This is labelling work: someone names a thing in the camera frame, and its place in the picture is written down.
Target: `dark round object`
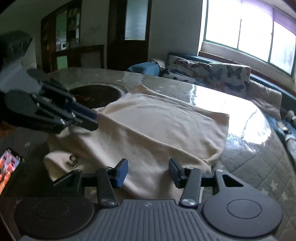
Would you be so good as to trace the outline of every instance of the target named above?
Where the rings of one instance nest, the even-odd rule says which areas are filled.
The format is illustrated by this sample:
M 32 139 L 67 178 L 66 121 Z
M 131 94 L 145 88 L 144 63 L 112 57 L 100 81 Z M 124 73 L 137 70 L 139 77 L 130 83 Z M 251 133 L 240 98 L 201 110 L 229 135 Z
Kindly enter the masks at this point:
M 68 203 L 60 199 L 42 200 L 35 206 L 35 213 L 43 219 L 57 219 L 68 211 Z
M 85 197 L 25 198 L 14 212 L 22 235 L 47 240 L 79 232 L 93 215 L 93 204 Z
M 227 210 L 231 215 L 233 215 L 236 218 L 251 219 L 260 215 L 262 208 L 260 204 L 252 200 L 238 199 L 230 202 L 227 205 Z
M 71 89 L 69 92 L 78 103 L 90 109 L 105 107 L 122 96 L 119 88 L 108 85 L 87 85 Z
M 253 188 L 221 188 L 203 206 L 202 215 L 214 229 L 252 239 L 273 234 L 282 220 L 281 206 Z

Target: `frosted glass pane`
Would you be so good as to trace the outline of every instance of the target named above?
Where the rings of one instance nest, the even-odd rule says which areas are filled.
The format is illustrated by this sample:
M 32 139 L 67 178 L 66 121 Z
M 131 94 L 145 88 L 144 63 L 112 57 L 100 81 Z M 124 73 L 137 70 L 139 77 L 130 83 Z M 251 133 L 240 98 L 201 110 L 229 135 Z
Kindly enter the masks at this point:
M 145 40 L 148 0 L 128 0 L 125 40 Z
M 237 48 L 241 6 L 240 0 L 209 0 L 206 40 Z
M 67 11 L 59 14 L 56 20 L 56 51 L 66 49 L 65 45 L 67 40 Z
M 291 74 L 294 63 L 296 36 L 274 22 L 274 39 L 270 62 Z
M 268 12 L 256 5 L 243 4 L 239 36 L 239 50 L 266 62 L 269 57 L 273 22 L 270 12 L 272 9 Z
M 57 69 L 67 69 L 68 68 L 68 59 L 67 56 L 57 57 Z

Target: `window sill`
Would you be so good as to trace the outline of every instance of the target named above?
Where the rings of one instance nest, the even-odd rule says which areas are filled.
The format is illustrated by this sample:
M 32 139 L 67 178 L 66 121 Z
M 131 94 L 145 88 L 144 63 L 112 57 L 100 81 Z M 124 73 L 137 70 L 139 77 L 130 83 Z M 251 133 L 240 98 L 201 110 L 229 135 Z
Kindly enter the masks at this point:
M 280 87 L 284 87 L 287 91 L 295 95 L 296 93 L 296 82 L 295 75 L 293 77 L 284 73 L 280 69 L 267 64 L 255 57 L 244 54 L 234 49 L 230 49 L 221 45 L 213 44 L 210 42 L 202 42 L 201 50 L 202 52 L 217 55 L 225 59 L 229 59 L 244 65 L 250 66 L 253 70 L 262 73 L 263 75 L 272 79 L 275 84 Z

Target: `window frame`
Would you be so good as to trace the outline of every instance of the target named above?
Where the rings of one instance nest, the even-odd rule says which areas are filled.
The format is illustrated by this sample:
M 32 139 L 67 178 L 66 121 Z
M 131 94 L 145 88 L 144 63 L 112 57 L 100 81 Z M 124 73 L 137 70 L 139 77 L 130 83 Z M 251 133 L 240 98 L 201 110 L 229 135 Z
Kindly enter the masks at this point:
M 285 75 L 287 75 L 287 76 L 289 76 L 289 77 L 293 77 L 293 76 L 295 75 L 295 71 L 296 71 L 296 67 L 295 67 L 295 65 L 296 65 L 296 42 L 295 42 L 295 52 L 294 52 L 294 60 L 293 60 L 293 66 L 292 66 L 291 74 L 289 74 L 288 72 L 286 72 L 286 71 L 283 70 L 282 68 L 280 68 L 280 67 L 278 67 L 278 66 L 276 66 L 275 64 L 273 64 L 273 63 L 270 62 L 271 51 L 272 51 L 272 44 L 273 44 L 273 39 L 274 39 L 274 10 L 275 10 L 275 7 L 274 7 L 274 6 L 271 6 L 271 7 L 272 7 L 272 9 L 273 9 L 273 14 L 272 14 L 272 33 L 271 33 L 271 43 L 270 43 L 270 50 L 269 50 L 269 56 L 268 56 L 268 60 L 267 60 L 267 62 L 264 61 L 264 60 L 262 60 L 262 59 L 259 59 L 258 57 L 254 56 L 254 55 L 251 55 L 251 54 L 249 54 L 249 53 L 246 53 L 246 52 L 241 51 L 241 50 L 238 49 L 238 46 L 239 46 L 239 38 L 240 38 L 240 31 L 241 31 L 241 26 L 242 26 L 242 18 L 241 18 L 241 20 L 240 20 L 240 25 L 239 25 L 239 38 L 238 38 L 238 41 L 237 41 L 237 47 L 236 47 L 236 48 L 233 48 L 233 47 L 230 47 L 230 46 L 227 46 L 227 45 L 224 45 L 224 44 L 220 44 L 220 43 L 217 43 L 217 42 L 210 41 L 210 40 L 207 40 L 207 39 L 206 39 L 206 33 L 207 33 L 207 18 L 208 18 L 208 10 L 209 10 L 209 0 L 207 0 L 207 12 L 206 12 L 206 17 L 205 17 L 205 30 L 204 30 L 204 38 L 203 38 L 203 41 L 208 42 L 208 43 L 217 44 L 217 45 L 220 45 L 220 46 L 226 47 L 226 48 L 228 48 L 228 49 L 236 50 L 236 51 L 241 52 L 241 53 L 243 53 L 243 54 L 245 54 L 245 55 L 247 55 L 247 56 L 251 56 L 251 57 L 253 57 L 253 58 L 255 58 L 255 59 L 259 60 L 259 61 L 262 61 L 262 62 L 264 62 L 264 63 L 266 63 L 266 64 L 268 64 L 268 65 L 271 65 L 271 66 L 277 68 L 278 70 L 282 71 Z

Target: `metal screw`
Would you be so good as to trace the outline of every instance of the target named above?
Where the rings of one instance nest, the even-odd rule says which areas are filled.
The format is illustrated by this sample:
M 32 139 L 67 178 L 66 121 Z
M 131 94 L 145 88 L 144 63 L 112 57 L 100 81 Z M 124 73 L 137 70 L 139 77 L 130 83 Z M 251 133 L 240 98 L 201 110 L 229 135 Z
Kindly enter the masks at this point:
M 184 206 L 194 206 L 196 205 L 196 201 L 191 198 L 185 198 L 181 201 Z
M 115 201 L 111 198 L 104 198 L 101 200 L 101 204 L 104 206 L 113 206 L 115 204 Z

